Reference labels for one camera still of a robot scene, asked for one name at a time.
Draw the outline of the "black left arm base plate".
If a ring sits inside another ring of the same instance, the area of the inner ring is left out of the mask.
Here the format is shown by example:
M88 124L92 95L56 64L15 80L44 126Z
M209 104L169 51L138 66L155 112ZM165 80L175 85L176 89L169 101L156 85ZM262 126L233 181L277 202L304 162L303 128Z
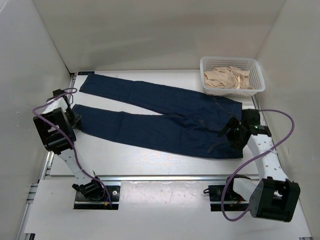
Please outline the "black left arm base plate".
M121 186L107 185L108 192L92 180L85 185L73 184L76 191L73 208L75 210L118 210Z

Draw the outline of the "dark blue denim trousers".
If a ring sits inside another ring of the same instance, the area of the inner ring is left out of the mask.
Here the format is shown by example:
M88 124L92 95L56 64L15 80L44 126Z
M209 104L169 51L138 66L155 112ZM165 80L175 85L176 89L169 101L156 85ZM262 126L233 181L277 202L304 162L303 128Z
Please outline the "dark blue denim trousers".
M240 159L220 131L241 119L242 104L223 96L121 78L90 74L80 91L152 111L151 115L110 111L76 104L81 130L104 140L212 159Z

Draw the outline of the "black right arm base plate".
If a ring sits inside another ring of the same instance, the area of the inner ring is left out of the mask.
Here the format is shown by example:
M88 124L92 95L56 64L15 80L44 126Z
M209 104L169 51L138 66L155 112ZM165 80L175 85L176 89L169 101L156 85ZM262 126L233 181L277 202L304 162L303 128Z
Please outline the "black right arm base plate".
M209 185L203 190L203 194L209 196L210 211L221 211L221 200L224 185ZM224 210L226 212L242 212L249 206L249 203L245 201L239 194L227 190L224 198Z

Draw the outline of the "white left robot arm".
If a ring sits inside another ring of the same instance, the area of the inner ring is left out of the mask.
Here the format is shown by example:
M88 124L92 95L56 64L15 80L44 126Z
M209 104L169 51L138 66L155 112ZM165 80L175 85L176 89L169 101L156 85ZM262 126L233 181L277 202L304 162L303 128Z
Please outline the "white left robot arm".
M99 177L80 162L74 128L81 126L81 116L72 111L68 98L49 98L45 105L34 108L32 113L45 149L62 159L78 181L72 187L86 199L105 199L107 193Z

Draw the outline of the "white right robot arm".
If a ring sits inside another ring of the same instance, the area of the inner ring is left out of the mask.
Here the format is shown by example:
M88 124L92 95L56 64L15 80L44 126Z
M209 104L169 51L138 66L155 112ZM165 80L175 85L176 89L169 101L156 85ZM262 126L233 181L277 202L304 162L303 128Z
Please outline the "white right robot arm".
M225 196L230 200L241 197L248 202L245 211L252 217L289 223L301 189L298 183L289 180L284 173L269 128L260 125L259 117L242 121L233 117L220 134L227 137L233 148L249 147L253 158L243 165L254 162L259 176L259 183L255 184L251 179L239 176L241 167L238 167L227 179L222 191L221 210L225 209Z

